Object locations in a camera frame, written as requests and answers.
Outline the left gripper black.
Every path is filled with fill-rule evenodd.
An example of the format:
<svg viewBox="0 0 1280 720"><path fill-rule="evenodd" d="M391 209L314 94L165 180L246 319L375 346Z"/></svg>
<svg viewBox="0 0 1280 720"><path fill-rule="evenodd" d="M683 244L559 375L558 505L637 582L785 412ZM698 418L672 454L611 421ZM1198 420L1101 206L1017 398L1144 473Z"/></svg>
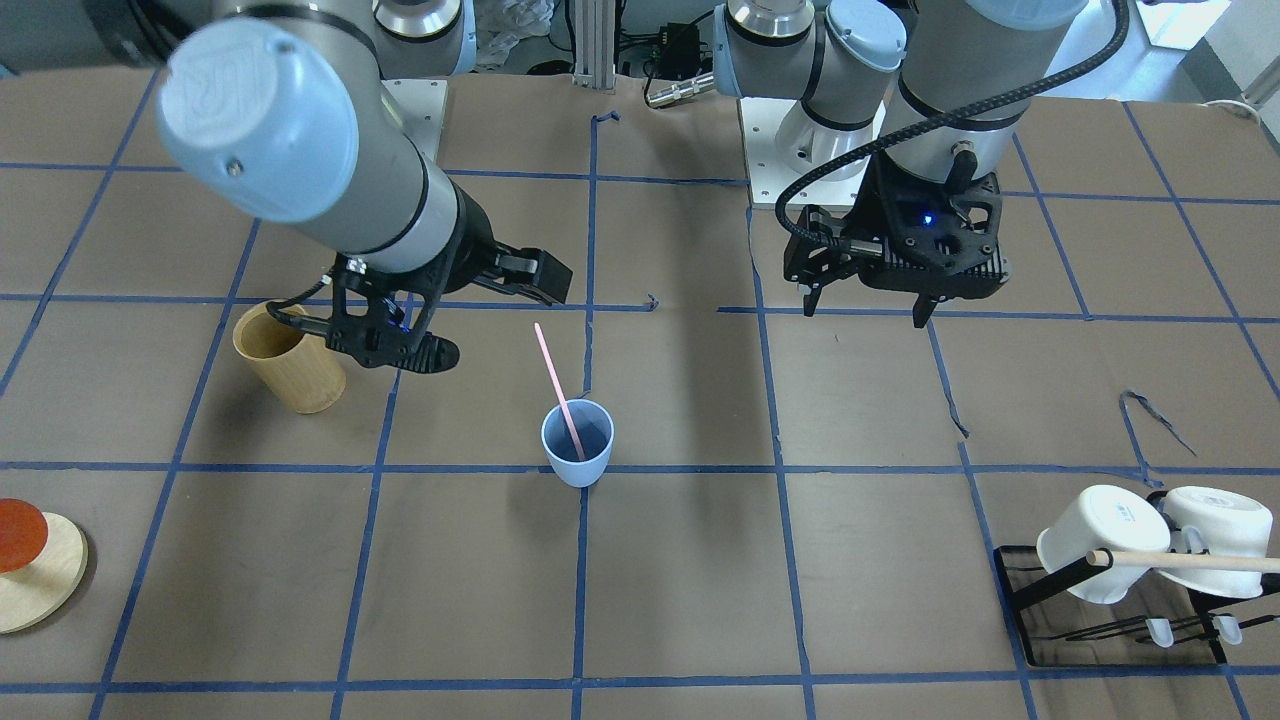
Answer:
<svg viewBox="0 0 1280 720"><path fill-rule="evenodd" d="M815 315L824 286L852 275L872 288L918 293L911 323L924 329L941 299L987 299L1004 286L1001 210L995 172L960 188L872 160L850 213L836 217L813 204L801 210L801 228L841 247L794 236L783 277L803 286L804 316Z"/></svg>

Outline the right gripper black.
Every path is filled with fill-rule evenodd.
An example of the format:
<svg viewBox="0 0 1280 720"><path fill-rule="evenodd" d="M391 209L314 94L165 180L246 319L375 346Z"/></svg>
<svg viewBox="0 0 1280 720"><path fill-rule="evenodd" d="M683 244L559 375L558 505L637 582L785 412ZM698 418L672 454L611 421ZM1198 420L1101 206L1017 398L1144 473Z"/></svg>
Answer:
<svg viewBox="0 0 1280 720"><path fill-rule="evenodd" d="M352 260L339 254L332 266L325 346L361 366L419 374L448 372L460 363L460 347L429 331L443 295L477 282L550 306L567 302L573 279L572 270L543 249L497 242L474 200L460 202L445 247L416 269L388 273L367 266L360 273L349 268Z"/></svg>

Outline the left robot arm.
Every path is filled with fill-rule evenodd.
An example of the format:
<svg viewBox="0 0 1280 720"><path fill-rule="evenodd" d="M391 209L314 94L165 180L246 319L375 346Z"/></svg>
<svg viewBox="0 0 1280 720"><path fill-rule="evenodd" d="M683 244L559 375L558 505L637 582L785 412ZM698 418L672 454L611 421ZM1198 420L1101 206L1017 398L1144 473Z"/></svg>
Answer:
<svg viewBox="0 0 1280 720"><path fill-rule="evenodd" d="M851 277L940 304L1009 279L997 169L1082 1L728 1L714 9L717 90L792 102L778 137L797 173L774 201L783 277L812 315Z"/></svg>

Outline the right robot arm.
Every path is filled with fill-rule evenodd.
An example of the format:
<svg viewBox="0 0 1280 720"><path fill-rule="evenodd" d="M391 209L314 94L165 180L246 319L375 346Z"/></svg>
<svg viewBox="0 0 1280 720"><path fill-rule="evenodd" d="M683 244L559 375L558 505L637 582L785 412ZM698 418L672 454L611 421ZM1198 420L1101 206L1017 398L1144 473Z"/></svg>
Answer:
<svg viewBox="0 0 1280 720"><path fill-rule="evenodd" d="M387 88L463 73L475 54L470 1L214 1L178 45L156 105L169 154L238 209L335 251L332 315L274 301L275 320L362 366L428 374L460 360L428 329L442 295L567 299L571 270L497 242Z"/></svg>

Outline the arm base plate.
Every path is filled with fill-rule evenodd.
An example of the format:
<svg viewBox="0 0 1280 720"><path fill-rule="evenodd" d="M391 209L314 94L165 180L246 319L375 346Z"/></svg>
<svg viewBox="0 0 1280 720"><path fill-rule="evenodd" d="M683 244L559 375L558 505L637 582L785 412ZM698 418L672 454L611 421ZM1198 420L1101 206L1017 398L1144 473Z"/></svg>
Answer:
<svg viewBox="0 0 1280 720"><path fill-rule="evenodd" d="M449 95L445 79L384 79L384 105L429 160L438 159Z"/></svg>
<svg viewBox="0 0 1280 720"><path fill-rule="evenodd" d="M778 196L803 174L870 142L884 119L884 105L876 109L869 126L837 131L817 124L800 101L744 97L739 101L751 205L772 209ZM790 209L817 204L849 210L861 187L868 160L861 159L799 191Z"/></svg>

